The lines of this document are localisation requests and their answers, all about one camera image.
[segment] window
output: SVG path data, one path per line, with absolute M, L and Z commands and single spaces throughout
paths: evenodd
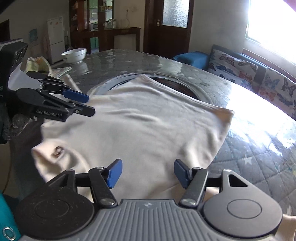
M 164 0 L 163 25 L 187 28 L 189 0 Z
M 296 64 L 296 12 L 283 0 L 250 0 L 246 37 Z

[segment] white t-shirt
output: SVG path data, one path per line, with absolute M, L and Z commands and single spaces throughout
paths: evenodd
M 174 175 L 181 159 L 207 168 L 227 135 L 233 111 L 207 104 L 145 75 L 105 95 L 91 96 L 92 117 L 77 114 L 65 123 L 42 125 L 43 142 L 33 148 L 36 167 L 48 181 L 65 169 L 88 172 L 116 158 L 123 172 L 112 193 L 121 199 L 180 199 Z M 57 146 L 62 153 L 53 155 Z M 88 190 L 82 194 L 89 196 Z

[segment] curtain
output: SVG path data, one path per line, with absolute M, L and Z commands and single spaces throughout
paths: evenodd
M 284 0 L 294 11 L 296 11 L 296 0 Z

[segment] butterfly-patterned cushion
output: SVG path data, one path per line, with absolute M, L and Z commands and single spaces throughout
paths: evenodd
M 212 69 L 208 69 L 208 72 L 210 72 L 212 74 L 216 74 L 215 71 L 213 71 Z M 231 81 L 231 82 L 233 82 L 235 84 L 238 84 L 238 85 L 240 85 L 240 86 L 254 92 L 251 84 L 248 81 L 246 81 L 246 80 L 244 80 L 242 78 L 239 78 L 237 76 L 234 76 L 234 75 L 230 74 L 229 72 L 226 72 L 226 71 L 223 71 L 223 70 L 220 70 L 219 74 L 220 74 L 219 76 L 221 78 L 229 80 L 229 81 Z
M 211 73 L 215 75 L 220 76 L 219 72 L 223 70 L 252 84 L 258 66 L 251 62 L 234 58 L 222 51 L 213 50 L 210 56 L 208 72 L 209 69 L 211 69 Z
M 258 95 L 296 120 L 296 84 L 284 75 L 267 68 Z

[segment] white refrigerator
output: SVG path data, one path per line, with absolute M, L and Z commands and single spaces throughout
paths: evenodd
M 65 52 L 63 17 L 50 19 L 47 21 L 48 57 L 50 64 L 62 60 L 62 53 Z

